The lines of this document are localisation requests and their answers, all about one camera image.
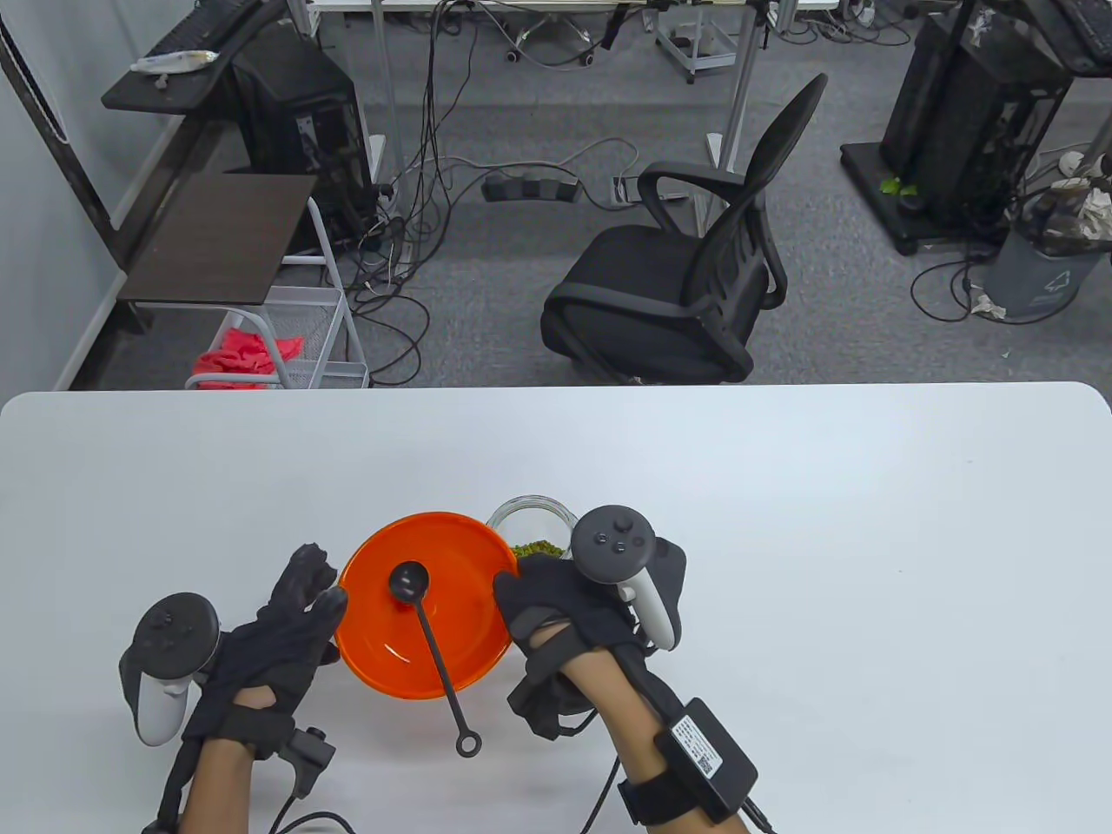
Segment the person's right hand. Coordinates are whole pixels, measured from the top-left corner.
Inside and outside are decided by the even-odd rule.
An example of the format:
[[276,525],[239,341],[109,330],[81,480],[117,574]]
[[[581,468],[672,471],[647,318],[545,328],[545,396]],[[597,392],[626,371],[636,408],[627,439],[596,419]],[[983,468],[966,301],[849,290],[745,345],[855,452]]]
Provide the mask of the person's right hand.
[[512,641],[526,655],[526,678],[540,683],[576,657],[617,651],[643,665],[646,646],[627,604],[610,586],[587,579],[569,559],[527,557],[493,580]]

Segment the person's left hand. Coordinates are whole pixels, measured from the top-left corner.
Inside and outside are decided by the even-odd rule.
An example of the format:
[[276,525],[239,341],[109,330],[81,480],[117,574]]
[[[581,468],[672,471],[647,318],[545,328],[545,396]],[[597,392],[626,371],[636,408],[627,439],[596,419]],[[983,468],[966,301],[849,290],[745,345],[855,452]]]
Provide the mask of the person's left hand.
[[265,761],[295,733],[294,712],[319,667],[339,661],[334,644],[348,595],[315,543],[294,552],[255,620],[224,636],[182,745],[234,739]]

